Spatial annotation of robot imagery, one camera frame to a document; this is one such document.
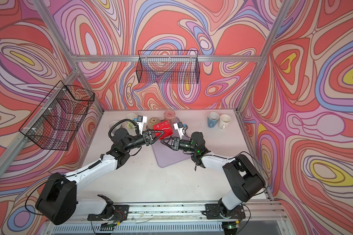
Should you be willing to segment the lavender mug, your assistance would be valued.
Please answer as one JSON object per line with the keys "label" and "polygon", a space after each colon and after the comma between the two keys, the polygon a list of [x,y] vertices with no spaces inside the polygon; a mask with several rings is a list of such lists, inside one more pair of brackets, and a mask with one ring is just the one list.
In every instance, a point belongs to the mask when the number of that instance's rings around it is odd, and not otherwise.
{"label": "lavender mug", "polygon": [[119,129],[119,128],[121,127],[121,124],[117,125],[118,122],[119,122],[118,120],[112,121],[112,122],[109,124],[109,129],[111,129],[112,127],[114,127],[113,130]]}

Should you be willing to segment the red mug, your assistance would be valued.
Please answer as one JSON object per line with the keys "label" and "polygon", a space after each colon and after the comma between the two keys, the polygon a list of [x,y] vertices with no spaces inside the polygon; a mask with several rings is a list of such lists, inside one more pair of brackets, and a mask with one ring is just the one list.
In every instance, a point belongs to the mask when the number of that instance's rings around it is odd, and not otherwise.
{"label": "red mug", "polygon": [[156,133],[159,140],[171,137],[173,135],[172,126],[168,120],[164,120],[158,124],[153,125],[153,130],[163,131],[163,133]]}

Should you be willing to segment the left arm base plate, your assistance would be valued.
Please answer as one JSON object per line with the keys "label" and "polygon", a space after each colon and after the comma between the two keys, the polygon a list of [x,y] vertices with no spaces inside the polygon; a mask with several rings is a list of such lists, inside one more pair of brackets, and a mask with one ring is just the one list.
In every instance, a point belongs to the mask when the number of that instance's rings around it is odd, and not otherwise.
{"label": "left arm base plate", "polygon": [[120,204],[113,206],[106,206],[100,214],[89,214],[88,221],[125,221],[127,220],[129,212],[129,205]]}

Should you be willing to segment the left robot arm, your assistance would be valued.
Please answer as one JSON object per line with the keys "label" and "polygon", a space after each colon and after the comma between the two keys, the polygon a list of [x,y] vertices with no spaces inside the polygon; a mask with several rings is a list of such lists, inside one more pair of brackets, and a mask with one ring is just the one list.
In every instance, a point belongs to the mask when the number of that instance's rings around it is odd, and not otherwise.
{"label": "left robot arm", "polygon": [[116,209],[111,199],[102,194],[87,199],[77,195],[95,180],[122,167],[131,157],[131,150],[150,146],[164,134],[162,130],[143,130],[144,123],[144,117],[118,121],[108,132],[113,145],[106,154],[75,171],[50,175],[41,185],[43,189],[35,203],[37,214],[54,225],[81,215],[87,215],[90,220],[113,220]]}

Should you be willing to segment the white mug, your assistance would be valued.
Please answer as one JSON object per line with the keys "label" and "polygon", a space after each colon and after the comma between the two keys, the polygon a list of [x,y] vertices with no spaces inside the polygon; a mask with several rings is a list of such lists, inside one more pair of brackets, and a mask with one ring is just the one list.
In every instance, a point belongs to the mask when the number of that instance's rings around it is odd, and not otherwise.
{"label": "white mug", "polygon": [[219,128],[221,130],[226,130],[228,128],[229,124],[231,123],[231,121],[232,121],[231,116],[229,116],[227,114],[222,114],[219,117],[219,122],[218,122]]}

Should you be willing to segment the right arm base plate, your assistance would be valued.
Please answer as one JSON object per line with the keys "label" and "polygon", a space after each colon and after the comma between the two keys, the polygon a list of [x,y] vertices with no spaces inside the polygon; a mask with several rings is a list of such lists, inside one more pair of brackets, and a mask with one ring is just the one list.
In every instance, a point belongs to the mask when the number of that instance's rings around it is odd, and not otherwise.
{"label": "right arm base plate", "polygon": [[238,205],[234,209],[228,210],[218,203],[205,204],[205,210],[202,211],[202,215],[206,216],[207,219],[236,219],[241,221],[246,218],[242,205]]}

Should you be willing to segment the blue floral mug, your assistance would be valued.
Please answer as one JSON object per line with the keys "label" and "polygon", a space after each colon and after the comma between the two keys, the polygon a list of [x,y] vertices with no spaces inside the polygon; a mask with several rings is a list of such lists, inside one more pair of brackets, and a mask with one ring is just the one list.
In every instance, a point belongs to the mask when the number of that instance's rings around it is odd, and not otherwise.
{"label": "blue floral mug", "polygon": [[210,112],[207,117],[207,126],[209,128],[214,128],[218,123],[220,115],[216,112]]}

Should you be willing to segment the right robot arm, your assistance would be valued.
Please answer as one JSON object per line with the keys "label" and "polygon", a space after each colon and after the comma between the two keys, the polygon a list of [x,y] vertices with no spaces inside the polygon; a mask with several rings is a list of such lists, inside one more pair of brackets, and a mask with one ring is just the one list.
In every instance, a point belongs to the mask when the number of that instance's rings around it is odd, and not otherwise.
{"label": "right robot arm", "polygon": [[210,168],[225,174],[230,191],[216,204],[206,204],[204,214],[208,219],[229,219],[238,206],[248,202],[261,189],[265,180],[261,173],[243,153],[234,157],[216,155],[206,147],[203,133],[192,133],[189,140],[170,137],[161,140],[164,146],[174,151],[183,151],[191,156],[195,167]]}

